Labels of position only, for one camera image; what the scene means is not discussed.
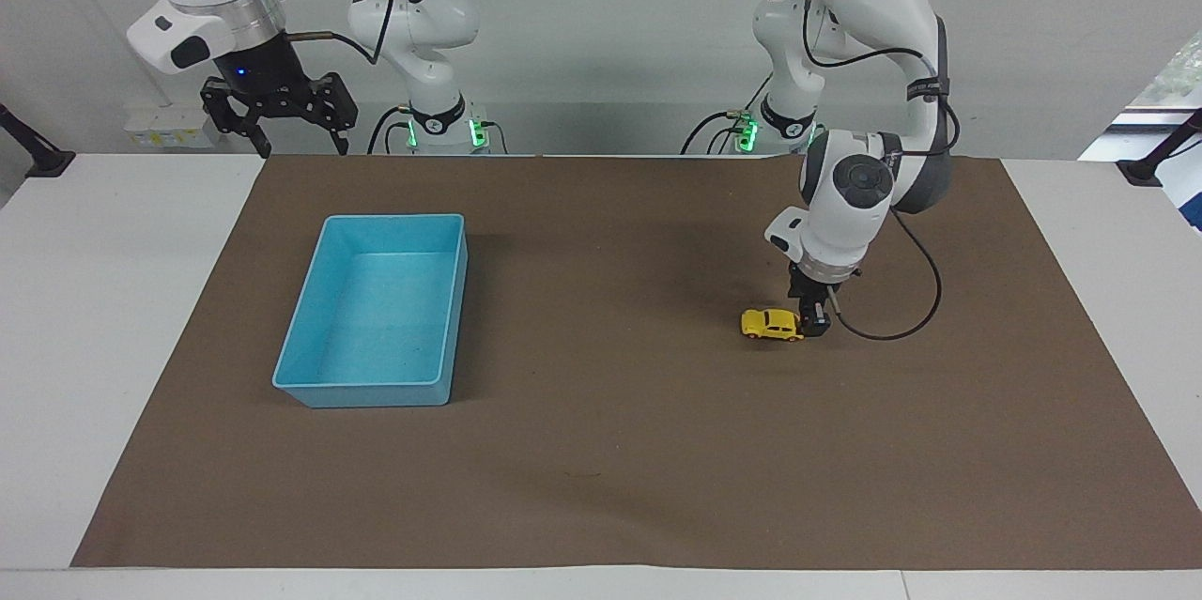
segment white wall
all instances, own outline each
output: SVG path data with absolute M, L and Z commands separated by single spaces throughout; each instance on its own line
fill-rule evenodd
M 64 145 L 129 150 L 129 105 L 153 103 L 155 84 L 194 101 L 210 73 L 138 65 L 119 32 L 154 1 L 0 0 L 0 100 Z M 345 28 L 347 1 L 288 0 L 290 28 Z M 476 1 L 483 31 L 452 58 L 465 90 L 510 121 L 516 152 L 673 152 L 702 113 L 743 105 L 768 69 L 750 30 L 758 0 Z M 960 152 L 974 155 L 1078 156 L 1202 26 L 1182 11 L 1188 0 L 932 1 L 951 36 Z M 310 75 L 347 78 L 362 150 L 379 109 L 404 100 L 395 75 L 339 44 L 298 49 Z M 858 66 L 832 83 L 827 121 L 895 126 L 902 83 L 886 63 Z M 329 152 L 300 121 L 267 129 L 279 152 Z

